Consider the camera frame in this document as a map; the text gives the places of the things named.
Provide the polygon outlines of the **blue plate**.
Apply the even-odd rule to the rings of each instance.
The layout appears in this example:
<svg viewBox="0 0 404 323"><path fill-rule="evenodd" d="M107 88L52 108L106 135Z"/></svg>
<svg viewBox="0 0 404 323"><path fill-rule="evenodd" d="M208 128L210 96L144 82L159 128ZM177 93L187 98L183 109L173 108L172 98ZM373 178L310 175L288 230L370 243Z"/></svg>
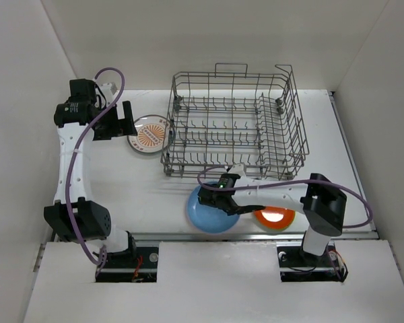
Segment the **blue plate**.
<svg viewBox="0 0 404 323"><path fill-rule="evenodd" d="M201 186L197 186L187 200L186 212L189 222L199 231L211 235L232 229L240 216L228 215L223 210L201 205L198 199L200 188Z"/></svg>

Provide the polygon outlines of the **white plate brown floral pattern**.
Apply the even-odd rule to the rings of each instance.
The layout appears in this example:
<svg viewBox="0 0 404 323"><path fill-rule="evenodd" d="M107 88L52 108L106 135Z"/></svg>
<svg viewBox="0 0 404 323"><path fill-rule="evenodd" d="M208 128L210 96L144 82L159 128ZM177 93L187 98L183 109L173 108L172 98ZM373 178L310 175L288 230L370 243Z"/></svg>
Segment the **white plate brown floral pattern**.
<svg viewBox="0 0 404 323"><path fill-rule="evenodd" d="M147 114L135 121L136 136L128 136L127 143L137 153L155 155L174 142L175 132L169 121L158 114Z"/></svg>

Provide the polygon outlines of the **pink plate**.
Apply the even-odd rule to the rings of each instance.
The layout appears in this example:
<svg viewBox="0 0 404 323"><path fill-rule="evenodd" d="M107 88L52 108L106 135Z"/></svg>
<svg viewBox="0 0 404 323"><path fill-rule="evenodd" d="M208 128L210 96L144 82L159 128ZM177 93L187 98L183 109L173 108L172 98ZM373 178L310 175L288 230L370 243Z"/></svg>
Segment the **pink plate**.
<svg viewBox="0 0 404 323"><path fill-rule="evenodd" d="M197 229L191 234L193 240L207 240L207 241L229 241L236 238L236 234L228 231L219 233L210 233Z"/></svg>

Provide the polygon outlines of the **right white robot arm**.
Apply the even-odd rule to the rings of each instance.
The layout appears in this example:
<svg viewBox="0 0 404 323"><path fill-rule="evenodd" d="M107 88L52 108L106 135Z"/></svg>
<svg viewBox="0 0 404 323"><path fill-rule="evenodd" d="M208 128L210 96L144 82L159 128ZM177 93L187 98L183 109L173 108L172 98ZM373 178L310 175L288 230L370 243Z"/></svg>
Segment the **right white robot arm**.
<svg viewBox="0 0 404 323"><path fill-rule="evenodd" d="M267 207L303 214L308 229L298 256L304 264L313 265L323 257L331 238L342 234L347 197L321 174L313 173L304 181L273 182L228 172L214 184L202 184L198 200L228 215Z"/></svg>

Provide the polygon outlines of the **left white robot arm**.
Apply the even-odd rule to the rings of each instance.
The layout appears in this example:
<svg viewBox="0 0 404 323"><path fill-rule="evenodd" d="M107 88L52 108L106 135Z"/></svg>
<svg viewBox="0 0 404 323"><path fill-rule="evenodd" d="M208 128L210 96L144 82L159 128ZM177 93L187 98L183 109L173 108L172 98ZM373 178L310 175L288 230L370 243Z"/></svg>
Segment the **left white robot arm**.
<svg viewBox="0 0 404 323"><path fill-rule="evenodd" d="M91 188L91 148L95 141L134 135L131 104L123 103L124 118L116 112L116 101L101 108L100 97L71 96L57 105L54 123L59 136L59 182L53 203L44 208L44 219L64 242L75 242L93 263L108 255L124 267L137 259L128 231L112 222L109 210L94 201Z"/></svg>

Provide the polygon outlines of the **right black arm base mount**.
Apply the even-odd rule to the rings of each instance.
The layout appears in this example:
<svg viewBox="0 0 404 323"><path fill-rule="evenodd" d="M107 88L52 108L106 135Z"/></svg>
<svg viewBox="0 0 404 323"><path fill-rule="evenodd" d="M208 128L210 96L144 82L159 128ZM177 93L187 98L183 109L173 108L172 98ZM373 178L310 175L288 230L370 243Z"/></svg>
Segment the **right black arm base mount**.
<svg viewBox="0 0 404 323"><path fill-rule="evenodd" d="M334 243L329 243L322 256L305 253L300 246L278 245L279 275L283 283L344 283L349 270Z"/></svg>

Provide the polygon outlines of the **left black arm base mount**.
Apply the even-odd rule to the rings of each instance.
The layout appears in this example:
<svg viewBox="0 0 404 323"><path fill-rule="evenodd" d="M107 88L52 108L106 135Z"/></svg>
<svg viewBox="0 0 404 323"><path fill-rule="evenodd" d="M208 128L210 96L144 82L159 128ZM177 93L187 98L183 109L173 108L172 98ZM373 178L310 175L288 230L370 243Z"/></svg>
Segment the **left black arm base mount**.
<svg viewBox="0 0 404 323"><path fill-rule="evenodd" d="M137 246L134 253L108 253L96 283L156 283L159 246Z"/></svg>

